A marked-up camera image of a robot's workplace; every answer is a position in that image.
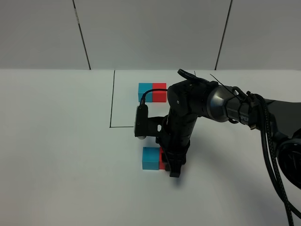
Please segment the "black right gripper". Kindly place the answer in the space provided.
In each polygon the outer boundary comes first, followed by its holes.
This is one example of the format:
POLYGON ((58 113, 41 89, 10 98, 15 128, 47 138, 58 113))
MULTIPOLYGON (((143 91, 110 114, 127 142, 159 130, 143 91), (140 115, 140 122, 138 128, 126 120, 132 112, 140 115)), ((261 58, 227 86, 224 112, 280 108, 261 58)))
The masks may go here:
POLYGON ((196 120, 194 113, 180 116, 175 110, 170 110, 164 117, 148 118, 148 130, 164 150, 162 162, 165 171, 170 172, 170 177, 178 178, 181 174, 196 120))

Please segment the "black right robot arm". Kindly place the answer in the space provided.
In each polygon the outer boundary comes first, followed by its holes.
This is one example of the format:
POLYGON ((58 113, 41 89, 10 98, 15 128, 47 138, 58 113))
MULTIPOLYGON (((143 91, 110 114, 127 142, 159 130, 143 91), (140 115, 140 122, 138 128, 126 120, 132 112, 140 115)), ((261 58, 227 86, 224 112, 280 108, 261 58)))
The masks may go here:
POLYGON ((301 185, 301 105, 265 99, 244 93, 179 70, 184 81, 170 86, 168 115, 149 117, 145 99, 136 112, 135 136, 155 137, 161 145, 172 177, 179 177, 186 162, 190 137, 199 117, 216 122, 241 123, 261 133, 264 160, 275 189, 280 190, 279 174, 296 187, 301 185))

